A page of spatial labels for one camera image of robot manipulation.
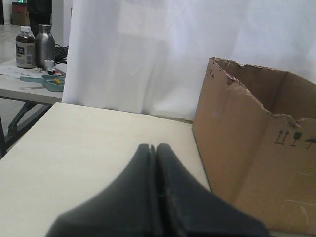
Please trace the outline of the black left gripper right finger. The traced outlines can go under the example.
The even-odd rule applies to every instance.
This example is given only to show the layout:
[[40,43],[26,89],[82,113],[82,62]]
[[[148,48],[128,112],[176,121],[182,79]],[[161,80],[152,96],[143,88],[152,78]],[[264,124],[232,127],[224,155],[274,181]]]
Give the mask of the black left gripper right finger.
[[168,144],[156,148],[156,186],[165,237],[268,237],[264,224],[225,203],[184,167]]

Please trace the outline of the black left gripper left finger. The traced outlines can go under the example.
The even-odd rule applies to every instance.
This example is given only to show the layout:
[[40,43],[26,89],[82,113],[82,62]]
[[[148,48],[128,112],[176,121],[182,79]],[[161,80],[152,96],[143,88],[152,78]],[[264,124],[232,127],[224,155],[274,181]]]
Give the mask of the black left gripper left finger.
[[129,164],[102,192],[61,214],[48,237],[156,237],[155,149],[140,144]]

